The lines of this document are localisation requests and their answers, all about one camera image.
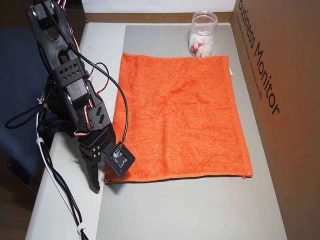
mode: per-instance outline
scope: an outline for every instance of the table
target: table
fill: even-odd
[[[188,29],[188,24],[87,23],[80,51],[93,62],[104,62],[118,80],[122,52],[155,57],[189,56]],[[71,189],[88,226],[90,240],[287,239],[228,23],[219,24],[213,53],[229,56],[253,178],[204,177],[112,184],[104,185],[95,194],[90,190],[77,140],[58,133],[50,150],[52,161]],[[105,82],[97,72],[93,78],[95,88]],[[116,95],[117,89],[111,84],[101,94],[110,119],[114,116]],[[101,164],[101,186],[103,167]],[[47,171],[42,177],[26,239],[79,239],[73,217]]]

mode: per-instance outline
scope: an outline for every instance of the black cable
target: black cable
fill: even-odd
[[[28,110],[26,110],[26,111],[24,111],[24,112],[21,112],[21,113],[19,113],[18,115],[10,118],[10,119],[4,124],[5,128],[6,128],[6,129],[17,129],[17,128],[19,128],[19,127],[27,124],[37,113],[39,113],[39,112],[45,107],[45,104],[46,104],[46,102],[47,102],[47,100],[48,100],[49,95],[51,94],[51,91],[52,91],[52,88],[49,89],[48,94],[46,95],[45,99],[43,100],[43,102],[42,102],[41,104],[38,104],[38,105],[36,105],[36,106],[33,106],[33,107],[29,108]],[[31,116],[29,116],[26,120],[24,120],[23,122],[20,122],[20,123],[18,123],[18,124],[16,124],[16,125],[9,126],[9,124],[12,123],[14,120],[22,117],[23,115],[26,115],[27,113],[32,112],[32,111],[35,110],[35,109],[37,109],[37,110],[36,110],[33,114],[31,114]]]
[[[49,149],[47,148],[47,146],[45,145],[44,142],[40,143],[40,147],[43,152],[44,160],[46,161],[48,167],[50,168],[54,179],[59,184],[59,186],[62,188],[62,190],[64,191],[65,195],[68,198],[74,221],[75,221],[76,225],[78,226],[80,223],[82,223],[82,216],[81,216],[80,210],[78,208],[78,205],[77,205],[67,183],[62,178],[62,176],[57,172],[57,170],[54,168],[52,159],[50,157]],[[89,240],[88,237],[85,235],[83,229],[81,229],[80,233],[81,233],[82,240]]]
[[[74,52],[75,55],[77,55],[77,57],[83,59],[86,63],[88,63],[90,66],[92,66],[93,68],[97,69],[100,73],[102,73],[103,75],[105,75],[108,79],[111,80],[111,82],[118,88],[119,92],[122,95],[123,101],[124,101],[124,107],[125,107],[125,128],[124,128],[124,132],[123,132],[123,136],[122,136],[122,144],[119,146],[119,148],[121,148],[121,146],[124,144],[125,139],[126,139],[126,135],[127,135],[127,130],[128,130],[128,122],[129,122],[129,110],[128,110],[128,103],[126,100],[126,96],[124,94],[124,92],[122,91],[121,87],[119,86],[119,84],[108,74],[106,73],[104,70],[102,70],[99,66],[97,66],[96,64],[94,64],[92,61],[90,61],[89,59],[87,59],[85,56],[83,56],[80,52],[78,52],[78,50],[76,49],[76,47],[70,43],[70,41],[68,40],[68,38],[66,37],[66,35],[63,33],[63,31],[61,30],[60,26],[57,24],[55,18],[50,14],[50,11],[48,9],[48,7],[46,6],[44,0],[40,0],[46,14],[50,17],[50,19],[52,20],[54,26],[56,27],[56,29],[58,30],[59,34],[61,35],[61,37],[63,38],[63,40],[66,42],[66,44],[68,45],[68,47]]]
[[[109,69],[107,68],[107,66],[106,66],[103,62],[97,62],[95,65],[98,65],[98,64],[101,64],[102,66],[104,66],[106,72],[109,74]],[[95,68],[93,67],[89,75],[91,75],[91,74],[94,72],[94,69],[95,69]]]

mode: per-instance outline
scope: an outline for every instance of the floor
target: floor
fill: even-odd
[[[67,18],[80,44],[85,16],[80,0],[69,1]],[[0,28],[30,28],[25,11],[33,0],[0,0]],[[0,153],[0,239],[23,240],[26,237],[36,195],[7,169],[8,158]]]

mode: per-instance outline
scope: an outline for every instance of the white object in jar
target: white object in jar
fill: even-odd
[[[199,36],[193,33],[189,40],[189,50],[194,53],[196,57],[209,57],[212,53],[214,46],[214,37],[209,36]]]

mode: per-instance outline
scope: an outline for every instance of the orange towel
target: orange towel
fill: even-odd
[[[124,53],[119,84],[129,109],[125,145],[135,162],[124,178],[106,164],[106,183],[253,176],[227,56]],[[113,120],[117,141],[123,135],[125,113],[118,94]]]

